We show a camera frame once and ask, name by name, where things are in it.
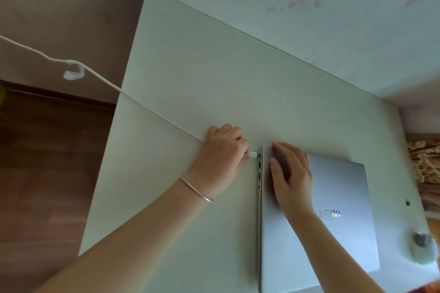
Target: white cable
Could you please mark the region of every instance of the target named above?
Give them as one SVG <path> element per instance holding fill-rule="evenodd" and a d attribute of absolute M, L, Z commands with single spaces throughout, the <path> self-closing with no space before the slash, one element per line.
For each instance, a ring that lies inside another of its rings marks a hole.
<path fill-rule="evenodd" d="M 103 82 L 105 82 L 107 85 L 109 85 L 110 87 L 113 87 L 115 90 L 117 90 L 118 92 L 120 92 L 121 94 L 124 94 L 125 96 L 127 96 L 128 98 L 130 98 L 131 100 L 133 100 L 134 102 L 140 104 L 142 107 L 144 107 L 145 109 L 147 109 L 149 112 L 151 112 L 152 114 L 156 115 L 157 117 L 163 119 L 165 122 L 171 124 L 172 126 L 174 126 L 175 128 L 179 129 L 179 131 L 183 132 L 184 134 L 190 136 L 191 138 L 194 138 L 196 140 L 200 140 L 203 142 L 202 139 L 196 137 L 195 135 L 189 133 L 188 131 L 180 128 L 179 126 L 177 126 L 176 124 L 174 124 L 173 122 L 171 122 L 170 120 L 166 119 L 165 117 L 161 116 L 160 114 L 158 114 L 157 112 L 152 111 L 149 107 L 146 107 L 144 104 L 140 103 L 138 100 L 134 99 L 132 96 L 128 95 L 126 92 L 124 92 L 121 88 L 119 88 L 117 85 L 114 85 L 113 83 L 111 83 L 110 81 L 108 81 L 107 79 L 105 79 L 103 76 L 99 75 L 98 73 L 96 73 L 95 71 L 93 71 L 91 68 L 89 68 L 87 65 L 77 61 L 77 60 L 72 60 L 72 59 L 57 59 L 57 58 L 52 58 L 49 57 L 48 55 L 46 55 L 45 53 L 42 53 L 41 51 L 38 51 L 34 48 L 31 48 L 29 46 L 25 46 L 24 44 L 18 43 L 16 41 L 11 40 L 10 38 L 4 37 L 3 35 L 0 35 L 0 38 L 2 38 L 5 41 L 8 41 L 9 43 L 15 44 L 16 46 L 19 46 L 21 48 L 24 48 L 26 50 L 29 51 L 33 51 L 35 53 L 38 53 L 40 56 L 43 56 L 44 58 L 52 61 L 52 62 L 63 62 L 64 64 L 76 64 L 81 68 L 85 68 L 86 70 L 88 70 L 91 74 L 93 74 L 95 77 L 97 77 L 98 79 L 102 80 Z M 257 157 L 257 153 L 256 152 L 249 152 L 249 156 L 250 157 Z"/>

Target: hand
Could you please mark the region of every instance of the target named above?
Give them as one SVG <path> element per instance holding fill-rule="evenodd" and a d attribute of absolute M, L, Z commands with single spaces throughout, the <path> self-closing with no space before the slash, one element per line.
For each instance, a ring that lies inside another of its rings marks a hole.
<path fill-rule="evenodd" d="M 205 142 L 184 178 L 202 195 L 215 198 L 238 175 L 242 162 L 249 159 L 249 143 L 238 126 L 211 126 Z"/>
<path fill-rule="evenodd" d="M 286 157 L 289 164 L 291 174 L 286 181 L 278 161 L 274 157 L 270 161 L 276 199 L 295 229 L 294 226 L 304 218 L 316 215 L 311 202 L 313 179 L 308 167 L 308 157 L 300 148 L 288 143 L 273 142 L 272 146 Z"/>

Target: white desk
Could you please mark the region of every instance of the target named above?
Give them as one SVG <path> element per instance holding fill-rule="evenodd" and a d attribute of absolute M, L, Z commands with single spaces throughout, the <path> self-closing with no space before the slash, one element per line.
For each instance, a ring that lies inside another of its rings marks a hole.
<path fill-rule="evenodd" d="M 410 257 L 410 232 L 427 225 L 393 105 L 174 0 L 145 0 L 123 89 L 196 135 L 229 122 L 254 151 L 285 140 L 364 163 L 381 263 L 372 277 L 398 293 L 439 277 L 436 264 Z M 159 196 L 199 146 L 121 96 L 80 252 Z M 250 160 L 168 251 L 147 291 L 256 293 L 255 250 Z"/>

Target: laptop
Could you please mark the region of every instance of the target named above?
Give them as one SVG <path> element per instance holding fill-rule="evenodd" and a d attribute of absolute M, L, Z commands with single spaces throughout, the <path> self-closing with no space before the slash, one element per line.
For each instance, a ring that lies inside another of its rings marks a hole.
<path fill-rule="evenodd" d="M 269 160 L 275 157 L 285 174 L 285 158 L 262 146 L 258 172 L 258 245 L 260 293 L 287 293 L 319 285 L 307 255 L 278 206 Z M 309 155 L 312 202 L 328 230 L 366 271 L 379 269 L 376 235 L 365 166 Z"/>

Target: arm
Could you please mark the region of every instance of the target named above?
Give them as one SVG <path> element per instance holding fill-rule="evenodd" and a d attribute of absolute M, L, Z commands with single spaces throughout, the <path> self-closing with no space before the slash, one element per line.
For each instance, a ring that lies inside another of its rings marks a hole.
<path fill-rule="evenodd" d="M 280 164 L 271 159 L 275 195 L 300 239 L 324 292 L 384 293 L 315 214 L 311 203 L 312 176 L 307 155 L 288 143 L 273 143 L 273 147 L 283 153 L 291 169 L 289 181 L 286 181 Z"/>
<path fill-rule="evenodd" d="M 239 127 L 211 126 L 184 178 L 215 198 L 249 158 Z M 135 293 L 146 285 L 163 254 L 209 203 L 180 179 L 150 205 L 41 286 L 37 293 Z"/>

